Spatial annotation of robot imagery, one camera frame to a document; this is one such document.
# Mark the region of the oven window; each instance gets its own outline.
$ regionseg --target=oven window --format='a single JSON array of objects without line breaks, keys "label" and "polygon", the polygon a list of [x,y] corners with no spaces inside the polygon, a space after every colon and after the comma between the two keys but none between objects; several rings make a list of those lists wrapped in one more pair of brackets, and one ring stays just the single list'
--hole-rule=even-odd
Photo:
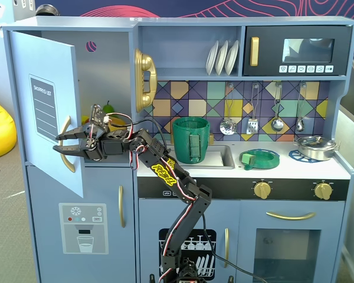
[{"label": "oven window", "polygon": [[331,62],[334,39],[290,38],[284,40],[283,62]]},{"label": "oven window", "polygon": [[268,283],[312,283],[319,241],[320,230],[257,229],[254,273]]}]

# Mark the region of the yellow sticker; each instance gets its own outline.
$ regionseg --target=yellow sticker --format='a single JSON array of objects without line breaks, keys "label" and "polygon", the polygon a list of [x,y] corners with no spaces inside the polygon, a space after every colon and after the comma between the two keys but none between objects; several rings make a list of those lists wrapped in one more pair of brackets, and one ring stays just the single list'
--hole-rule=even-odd
[{"label": "yellow sticker", "polygon": [[151,168],[155,171],[155,173],[165,181],[165,183],[169,186],[173,186],[173,184],[177,183],[177,180],[171,177],[168,171],[161,165],[156,164],[151,166]]},{"label": "yellow sticker", "polygon": [[171,158],[168,159],[168,164],[172,168],[172,170],[175,170],[175,163],[176,162],[173,159],[171,159]]}]

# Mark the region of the sink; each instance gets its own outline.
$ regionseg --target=sink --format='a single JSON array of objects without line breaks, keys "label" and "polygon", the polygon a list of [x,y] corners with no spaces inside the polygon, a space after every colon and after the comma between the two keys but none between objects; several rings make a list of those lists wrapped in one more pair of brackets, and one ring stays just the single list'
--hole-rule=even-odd
[{"label": "sink", "polygon": [[[172,157],[176,158],[174,146],[170,146]],[[185,169],[234,169],[235,163],[229,146],[208,146],[205,159],[197,164],[178,162]]]}]

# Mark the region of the microwave window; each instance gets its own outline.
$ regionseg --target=microwave window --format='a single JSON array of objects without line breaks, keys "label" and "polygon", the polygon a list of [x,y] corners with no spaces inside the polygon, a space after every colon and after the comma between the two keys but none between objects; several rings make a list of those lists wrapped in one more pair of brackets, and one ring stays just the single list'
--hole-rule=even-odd
[{"label": "microwave window", "polygon": [[290,38],[284,40],[283,62],[331,62],[334,39]]}]

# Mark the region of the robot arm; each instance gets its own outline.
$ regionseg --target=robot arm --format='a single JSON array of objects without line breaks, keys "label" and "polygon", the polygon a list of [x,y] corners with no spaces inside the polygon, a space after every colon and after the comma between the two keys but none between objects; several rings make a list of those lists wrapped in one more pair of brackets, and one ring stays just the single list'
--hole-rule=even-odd
[{"label": "robot arm", "polygon": [[[95,104],[89,123],[56,137],[56,140],[81,139],[80,144],[53,148],[64,155],[81,156],[95,161],[126,152],[138,155],[144,165],[151,168],[160,181],[186,203],[186,208],[168,231],[160,256],[164,270],[170,271],[169,269],[180,267],[183,277],[189,277],[190,282],[194,282],[191,279],[198,278],[195,265],[192,267],[182,264],[181,245],[210,205],[211,189],[203,185],[198,187],[189,173],[169,155],[169,150],[156,138],[151,137],[146,130],[140,129],[134,133],[128,130],[110,132],[108,122],[108,116]],[[164,277],[164,282],[176,277],[175,273],[168,273],[168,276]]]}]

